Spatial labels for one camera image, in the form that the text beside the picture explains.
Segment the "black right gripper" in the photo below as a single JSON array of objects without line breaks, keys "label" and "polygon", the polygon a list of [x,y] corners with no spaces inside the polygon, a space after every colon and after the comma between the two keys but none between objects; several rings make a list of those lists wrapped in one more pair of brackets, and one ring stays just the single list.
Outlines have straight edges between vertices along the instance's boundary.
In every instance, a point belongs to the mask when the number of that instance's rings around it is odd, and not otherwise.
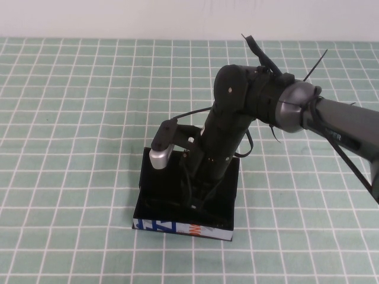
[{"label": "black right gripper", "polygon": [[208,114],[202,128],[182,125],[188,137],[194,138],[185,147],[181,159],[188,178],[187,204],[200,211],[214,197],[221,181],[200,183],[196,179],[222,179],[233,157],[242,157],[236,150],[244,135],[249,134],[250,116],[246,114]]}]

